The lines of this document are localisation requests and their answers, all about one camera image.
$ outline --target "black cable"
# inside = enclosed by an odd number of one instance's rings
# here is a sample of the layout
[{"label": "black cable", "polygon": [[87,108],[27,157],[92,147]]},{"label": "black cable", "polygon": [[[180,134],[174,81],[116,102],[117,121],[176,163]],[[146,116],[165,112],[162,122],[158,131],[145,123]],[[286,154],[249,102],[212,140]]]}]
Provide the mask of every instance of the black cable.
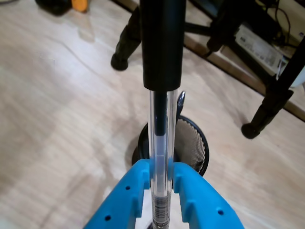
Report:
[{"label": "black cable", "polygon": [[279,8],[279,5],[280,5],[280,0],[278,0],[276,2],[276,5],[271,5],[271,6],[266,6],[265,5],[263,7],[266,7],[265,11],[268,11],[268,9],[275,9],[275,16],[274,17],[275,17],[275,21],[278,23],[279,26],[281,26],[281,24],[279,23],[279,20],[278,20],[278,17],[277,17],[278,11],[281,11],[285,15],[285,17],[286,17],[286,20],[287,20],[287,23],[288,23],[288,34],[287,34],[287,37],[285,38],[286,41],[284,41],[284,44],[280,43],[279,45],[280,46],[288,46],[288,47],[292,47],[292,48],[297,48],[297,46],[289,44],[290,31],[291,31],[291,23],[290,23],[288,14],[283,9]]}]

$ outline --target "barcode label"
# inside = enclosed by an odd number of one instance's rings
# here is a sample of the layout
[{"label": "barcode label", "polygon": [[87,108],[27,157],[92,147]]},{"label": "barcode label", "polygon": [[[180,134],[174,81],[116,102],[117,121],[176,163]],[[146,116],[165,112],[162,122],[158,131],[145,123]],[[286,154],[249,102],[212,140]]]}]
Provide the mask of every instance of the barcode label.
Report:
[{"label": "barcode label", "polygon": [[170,222],[171,195],[167,197],[152,196],[152,220],[158,227],[167,226]]}]

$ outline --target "orange object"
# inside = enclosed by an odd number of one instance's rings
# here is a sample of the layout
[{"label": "orange object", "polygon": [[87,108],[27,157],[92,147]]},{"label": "orange object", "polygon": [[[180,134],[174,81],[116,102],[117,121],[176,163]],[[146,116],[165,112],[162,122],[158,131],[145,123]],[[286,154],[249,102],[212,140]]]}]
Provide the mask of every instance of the orange object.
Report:
[{"label": "orange object", "polygon": [[88,0],[72,0],[72,7],[79,12],[85,12],[88,8]]}]

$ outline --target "transparent pen barrel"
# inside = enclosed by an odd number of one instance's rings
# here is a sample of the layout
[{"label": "transparent pen barrel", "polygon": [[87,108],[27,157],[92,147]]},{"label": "transparent pen barrel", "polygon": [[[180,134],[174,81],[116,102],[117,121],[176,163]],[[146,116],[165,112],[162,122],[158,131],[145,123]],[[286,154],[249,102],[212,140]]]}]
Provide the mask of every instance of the transparent pen barrel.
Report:
[{"label": "transparent pen barrel", "polygon": [[155,229],[169,226],[177,91],[150,91],[148,122],[152,216]]}]

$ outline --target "hole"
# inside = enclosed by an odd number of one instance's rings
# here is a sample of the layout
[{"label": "hole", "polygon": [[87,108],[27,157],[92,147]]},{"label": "hole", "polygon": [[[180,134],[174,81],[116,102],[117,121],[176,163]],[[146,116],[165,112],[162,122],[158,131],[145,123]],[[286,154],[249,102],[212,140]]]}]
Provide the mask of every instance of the hole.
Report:
[{"label": "hole", "polygon": [[105,217],[105,221],[109,221],[110,219],[111,219],[111,216],[110,216],[110,215],[108,215],[108,216]]},{"label": "hole", "polygon": [[222,216],[222,215],[224,214],[224,211],[222,211],[221,209],[219,209],[219,210],[218,210],[218,214]]}]

